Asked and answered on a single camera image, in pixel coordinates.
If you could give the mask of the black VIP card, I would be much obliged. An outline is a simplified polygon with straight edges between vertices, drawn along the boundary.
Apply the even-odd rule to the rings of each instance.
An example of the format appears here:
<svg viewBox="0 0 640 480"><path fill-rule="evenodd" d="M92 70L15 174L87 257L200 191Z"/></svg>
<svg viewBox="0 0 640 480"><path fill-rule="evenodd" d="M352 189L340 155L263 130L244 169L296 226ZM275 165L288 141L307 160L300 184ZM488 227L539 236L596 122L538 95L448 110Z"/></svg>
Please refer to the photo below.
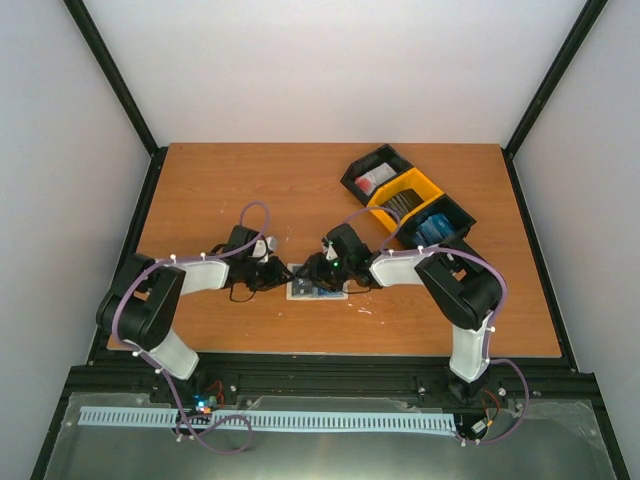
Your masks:
<svg viewBox="0 0 640 480"><path fill-rule="evenodd" d="M316 287L307 279L296 278L290 286L293 298L313 298L317 295Z"/></svg>

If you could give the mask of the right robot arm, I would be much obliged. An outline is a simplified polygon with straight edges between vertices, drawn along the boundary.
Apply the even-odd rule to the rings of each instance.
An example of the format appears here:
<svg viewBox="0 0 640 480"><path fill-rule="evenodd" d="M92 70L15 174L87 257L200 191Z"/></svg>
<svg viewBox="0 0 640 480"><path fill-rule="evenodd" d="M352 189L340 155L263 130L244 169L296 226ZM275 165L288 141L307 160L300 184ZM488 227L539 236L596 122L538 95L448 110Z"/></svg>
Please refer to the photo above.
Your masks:
<svg viewBox="0 0 640 480"><path fill-rule="evenodd" d="M311 255L295 276L331 292L341 291L349 282L366 290L425 287L452 325L450 395L468 404L484 388L490 337L507 286L504 277L465 242L373 251L343 223L324 237L322 250Z"/></svg>

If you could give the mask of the beige card holder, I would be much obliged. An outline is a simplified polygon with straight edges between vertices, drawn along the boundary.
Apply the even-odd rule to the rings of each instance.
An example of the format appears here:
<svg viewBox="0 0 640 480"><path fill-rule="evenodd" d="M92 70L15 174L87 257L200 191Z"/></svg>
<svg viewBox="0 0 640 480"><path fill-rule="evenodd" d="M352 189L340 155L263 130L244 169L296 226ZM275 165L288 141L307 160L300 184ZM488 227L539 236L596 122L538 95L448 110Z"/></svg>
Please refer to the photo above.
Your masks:
<svg viewBox="0 0 640 480"><path fill-rule="evenodd" d="M300 276L298 271L301 264L288 263L287 268L294 275L286 285L286 299L289 301L329 301L346 300L348 294L344 291L329 291L316 286L309 278Z"/></svg>

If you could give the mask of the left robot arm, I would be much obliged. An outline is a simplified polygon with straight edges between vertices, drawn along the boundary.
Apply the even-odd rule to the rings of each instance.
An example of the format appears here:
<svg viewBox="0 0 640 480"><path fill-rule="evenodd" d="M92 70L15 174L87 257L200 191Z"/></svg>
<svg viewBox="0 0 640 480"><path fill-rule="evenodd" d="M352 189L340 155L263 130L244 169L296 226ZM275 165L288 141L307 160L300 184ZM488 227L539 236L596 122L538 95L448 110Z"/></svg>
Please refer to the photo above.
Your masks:
<svg viewBox="0 0 640 480"><path fill-rule="evenodd" d="M134 254L101 301L97 325L157 372L174 377L172 388L184 401L197 402L207 393L208 378L196 369L198 354L173 329L180 298L238 284L257 293L291 282L294 275L275 249L274 237L236 225L226 243L197 257L156 260Z"/></svg>

